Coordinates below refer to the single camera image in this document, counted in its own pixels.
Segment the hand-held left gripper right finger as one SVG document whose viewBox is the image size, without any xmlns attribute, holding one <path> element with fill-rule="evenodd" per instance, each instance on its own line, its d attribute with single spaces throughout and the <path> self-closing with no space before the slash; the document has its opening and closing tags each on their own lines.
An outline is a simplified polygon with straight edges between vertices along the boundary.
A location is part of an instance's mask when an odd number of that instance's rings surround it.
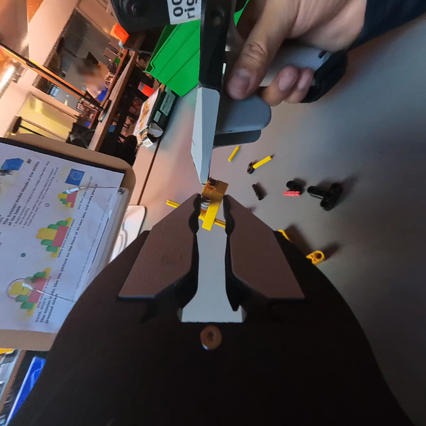
<svg viewBox="0 0 426 426">
<path fill-rule="evenodd" d="M 232 310 L 303 301 L 305 295 L 275 232 L 230 195 L 224 196 L 223 211 L 225 288 Z"/>
</svg>

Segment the blue plastic bin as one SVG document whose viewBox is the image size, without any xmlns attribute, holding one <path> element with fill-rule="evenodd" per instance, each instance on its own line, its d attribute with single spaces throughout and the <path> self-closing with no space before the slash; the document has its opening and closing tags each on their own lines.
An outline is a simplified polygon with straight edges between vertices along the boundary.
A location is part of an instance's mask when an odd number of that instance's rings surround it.
<svg viewBox="0 0 426 426">
<path fill-rule="evenodd" d="M 41 357 L 33 357 L 29 368 L 26 372 L 24 380 L 19 388 L 17 396 L 12 405 L 11 411 L 8 415 L 5 425 L 8 426 L 18 412 L 19 408 L 28 397 L 29 393 L 33 389 L 37 379 L 39 378 L 43 367 L 45 366 L 46 359 Z"/>
</svg>

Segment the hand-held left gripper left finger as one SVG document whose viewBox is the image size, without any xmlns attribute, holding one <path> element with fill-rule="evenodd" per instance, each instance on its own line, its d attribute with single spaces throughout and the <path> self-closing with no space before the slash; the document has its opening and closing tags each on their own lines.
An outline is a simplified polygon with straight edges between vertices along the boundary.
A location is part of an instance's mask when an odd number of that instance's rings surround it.
<svg viewBox="0 0 426 426">
<path fill-rule="evenodd" d="M 118 298 L 185 307 L 198 289 L 201 195 L 194 194 L 146 235 Z"/>
</svg>

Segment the red and black lego connector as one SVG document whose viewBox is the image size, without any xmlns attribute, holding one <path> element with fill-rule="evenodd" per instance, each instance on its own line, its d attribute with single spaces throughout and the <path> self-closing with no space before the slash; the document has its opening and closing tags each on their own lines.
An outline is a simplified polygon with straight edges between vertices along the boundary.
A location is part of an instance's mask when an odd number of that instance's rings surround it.
<svg viewBox="0 0 426 426">
<path fill-rule="evenodd" d="M 287 197 L 299 197 L 304 193 L 305 187 L 306 182 L 304 180 L 290 180 L 286 183 L 286 190 L 283 192 L 283 195 Z"/>
</svg>

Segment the yellow axle with dark bush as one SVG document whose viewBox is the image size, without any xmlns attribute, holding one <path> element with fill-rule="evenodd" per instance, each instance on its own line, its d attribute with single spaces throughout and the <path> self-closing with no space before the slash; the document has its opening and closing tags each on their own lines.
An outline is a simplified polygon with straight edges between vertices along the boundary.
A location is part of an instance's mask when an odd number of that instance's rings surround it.
<svg viewBox="0 0 426 426">
<path fill-rule="evenodd" d="M 259 167 L 265 165 L 273 159 L 273 156 L 267 156 L 260 161 L 250 162 L 247 167 L 247 173 L 253 174 Z"/>
</svg>

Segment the person's right forearm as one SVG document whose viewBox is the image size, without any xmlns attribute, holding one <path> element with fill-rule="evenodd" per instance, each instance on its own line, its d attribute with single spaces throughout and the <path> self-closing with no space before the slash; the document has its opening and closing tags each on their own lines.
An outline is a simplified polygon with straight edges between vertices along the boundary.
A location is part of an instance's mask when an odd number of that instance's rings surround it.
<svg viewBox="0 0 426 426">
<path fill-rule="evenodd" d="M 347 51 L 398 28 L 425 12 L 424 0 L 368 0 L 361 32 Z"/>
</svg>

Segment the opened black lego box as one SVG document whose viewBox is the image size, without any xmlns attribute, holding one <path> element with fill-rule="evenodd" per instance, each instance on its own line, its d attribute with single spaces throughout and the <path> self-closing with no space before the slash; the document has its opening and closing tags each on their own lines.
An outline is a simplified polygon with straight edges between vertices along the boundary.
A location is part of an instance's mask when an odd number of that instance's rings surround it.
<svg viewBox="0 0 426 426">
<path fill-rule="evenodd" d="M 171 114 L 177 103 L 178 95 L 168 87 L 162 89 L 149 126 L 136 137 L 137 147 L 150 147 L 159 140 L 167 129 Z"/>
</svg>

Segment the yellow lego spring assembly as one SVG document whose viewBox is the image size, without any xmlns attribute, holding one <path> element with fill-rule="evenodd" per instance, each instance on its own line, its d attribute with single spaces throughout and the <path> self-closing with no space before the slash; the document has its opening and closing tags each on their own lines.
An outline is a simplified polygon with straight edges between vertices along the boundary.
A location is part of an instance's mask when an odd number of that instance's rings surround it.
<svg viewBox="0 0 426 426">
<path fill-rule="evenodd" d="M 216 218 L 228 184 L 209 178 L 201 193 L 199 219 L 203 221 L 202 228 L 211 231 L 213 225 L 226 227 L 226 222 Z"/>
</svg>

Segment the lego instruction booklet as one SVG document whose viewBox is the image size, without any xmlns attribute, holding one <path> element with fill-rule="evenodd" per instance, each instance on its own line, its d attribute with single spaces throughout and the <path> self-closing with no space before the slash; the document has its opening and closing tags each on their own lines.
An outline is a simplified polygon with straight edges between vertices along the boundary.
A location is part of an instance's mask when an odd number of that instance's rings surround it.
<svg viewBox="0 0 426 426">
<path fill-rule="evenodd" d="M 158 88 L 141 106 L 141 111 L 137 122 L 135 123 L 133 135 L 137 136 L 143 132 L 150 123 L 151 116 L 155 109 L 155 104 L 161 95 L 162 90 Z"/>
</svg>

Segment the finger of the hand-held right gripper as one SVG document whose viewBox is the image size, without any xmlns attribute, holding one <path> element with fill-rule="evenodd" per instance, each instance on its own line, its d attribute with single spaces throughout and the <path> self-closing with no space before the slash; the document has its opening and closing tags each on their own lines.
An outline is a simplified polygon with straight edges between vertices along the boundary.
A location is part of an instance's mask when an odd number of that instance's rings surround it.
<svg viewBox="0 0 426 426">
<path fill-rule="evenodd" d="M 191 156 L 202 185 L 207 184 L 209 179 L 219 102 L 217 90 L 202 86 L 197 88 Z"/>
</svg>

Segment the green plastic bin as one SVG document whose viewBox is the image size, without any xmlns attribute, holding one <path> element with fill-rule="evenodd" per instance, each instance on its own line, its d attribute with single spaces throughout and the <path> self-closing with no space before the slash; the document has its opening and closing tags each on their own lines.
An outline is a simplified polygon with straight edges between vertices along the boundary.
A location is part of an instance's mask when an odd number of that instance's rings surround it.
<svg viewBox="0 0 426 426">
<path fill-rule="evenodd" d="M 247 1 L 155 1 L 164 5 L 163 29 L 146 71 L 184 96 L 199 86 L 222 92 L 227 50 Z"/>
</svg>

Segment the yellow angled lego beam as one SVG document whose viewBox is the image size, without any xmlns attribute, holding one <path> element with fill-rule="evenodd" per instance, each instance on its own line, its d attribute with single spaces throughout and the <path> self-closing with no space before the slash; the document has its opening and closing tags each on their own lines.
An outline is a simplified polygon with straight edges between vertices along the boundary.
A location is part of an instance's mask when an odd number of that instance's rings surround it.
<svg viewBox="0 0 426 426">
<path fill-rule="evenodd" d="M 289 236 L 288 232 L 283 229 L 278 229 L 277 232 L 279 232 L 285 239 L 287 239 L 290 243 L 293 244 L 293 241 Z M 312 264 L 318 265 L 326 260 L 326 256 L 322 251 L 316 250 L 307 254 L 306 259 L 308 259 Z"/>
</svg>

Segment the black T-shaped lego piece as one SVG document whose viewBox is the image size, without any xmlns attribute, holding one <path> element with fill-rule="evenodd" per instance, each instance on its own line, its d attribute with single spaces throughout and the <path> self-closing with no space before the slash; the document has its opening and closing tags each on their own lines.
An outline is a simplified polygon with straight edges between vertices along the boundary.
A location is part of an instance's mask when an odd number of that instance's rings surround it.
<svg viewBox="0 0 426 426">
<path fill-rule="evenodd" d="M 320 188 L 318 186 L 310 186 L 307 188 L 307 193 L 320 200 L 320 206 L 325 211 L 332 210 L 341 194 L 343 192 L 343 187 L 340 183 L 332 183 L 328 189 Z"/>
</svg>

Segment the person's right hand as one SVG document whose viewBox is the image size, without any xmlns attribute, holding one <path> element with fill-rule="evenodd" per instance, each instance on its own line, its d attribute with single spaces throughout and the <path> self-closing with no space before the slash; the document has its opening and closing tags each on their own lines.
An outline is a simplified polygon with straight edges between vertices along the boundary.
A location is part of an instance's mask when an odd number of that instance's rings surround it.
<svg viewBox="0 0 426 426">
<path fill-rule="evenodd" d="M 226 79 L 228 96 L 242 100 L 258 91 L 287 39 L 331 52 L 349 47 L 363 28 L 366 4 L 366 0 L 249 1 L 237 24 L 244 44 Z"/>
</svg>

